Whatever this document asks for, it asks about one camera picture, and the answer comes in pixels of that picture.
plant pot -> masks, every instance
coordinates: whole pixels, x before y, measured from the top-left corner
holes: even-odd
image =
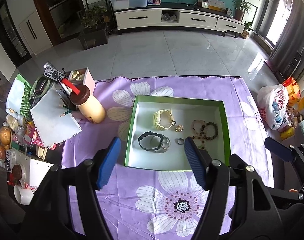
[[[244,12],[239,10],[239,9],[236,9],[235,10],[235,13],[234,13],[234,19],[238,20],[238,21],[242,21],[242,17],[244,15]]]
[[[250,33],[247,31],[244,31],[243,33],[241,33],[241,37],[244,39],[247,39],[249,37]]]
[[[96,28],[86,28],[82,30],[78,39],[82,43],[84,49],[107,44],[109,42],[107,23],[100,24]]]

white flower pattern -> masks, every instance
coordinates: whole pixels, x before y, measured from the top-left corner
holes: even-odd
[[[147,82],[132,83],[130,88],[134,96],[173,96],[173,89],[171,87],[160,87],[153,90],[151,93],[151,87]],[[134,104],[134,97],[132,97],[126,90],[116,90],[113,93],[113,100],[122,106],[116,106],[108,109],[107,116],[113,121],[122,122],[119,125],[118,135],[122,141],[126,141],[129,132],[129,124]]]
[[[265,129],[262,127],[261,115],[253,97],[247,96],[247,99],[249,104],[240,102],[241,109],[244,113],[244,124],[249,130],[256,131],[255,142],[258,146],[262,146],[264,144],[262,135],[265,133]]]
[[[152,186],[142,186],[136,191],[140,198],[135,206],[138,210],[156,214],[148,223],[147,229],[153,234],[171,230],[175,224],[178,236],[194,233],[206,203],[208,191],[204,191],[192,174],[188,185],[185,172],[158,171],[157,177],[163,194]]]

metal screw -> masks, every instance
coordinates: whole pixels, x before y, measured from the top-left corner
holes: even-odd
[[[58,166],[57,165],[53,165],[52,167],[50,167],[51,171],[58,171]]]
[[[219,161],[219,160],[213,160],[212,161],[212,164],[214,165],[214,166],[220,166],[221,165],[221,162]]]
[[[93,160],[92,159],[87,159],[84,161],[84,165],[85,166],[91,166],[93,164]]]
[[[254,171],[254,167],[251,166],[251,165],[246,166],[245,169],[246,169],[247,171],[249,171],[249,172],[253,172],[253,171]]]

brown bottle cap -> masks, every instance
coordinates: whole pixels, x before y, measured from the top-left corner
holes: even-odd
[[[75,92],[72,91],[70,95],[70,100],[76,106],[80,106],[84,104],[86,100],[88,100],[91,93],[86,85],[80,84],[80,85],[76,85],[76,87],[79,89],[80,92],[77,95]]]

pencil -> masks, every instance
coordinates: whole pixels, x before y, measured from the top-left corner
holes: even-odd
[[[66,111],[65,113],[61,114],[60,117],[65,116],[65,115],[71,113],[72,111],[73,111],[73,110],[68,110],[68,111]]]

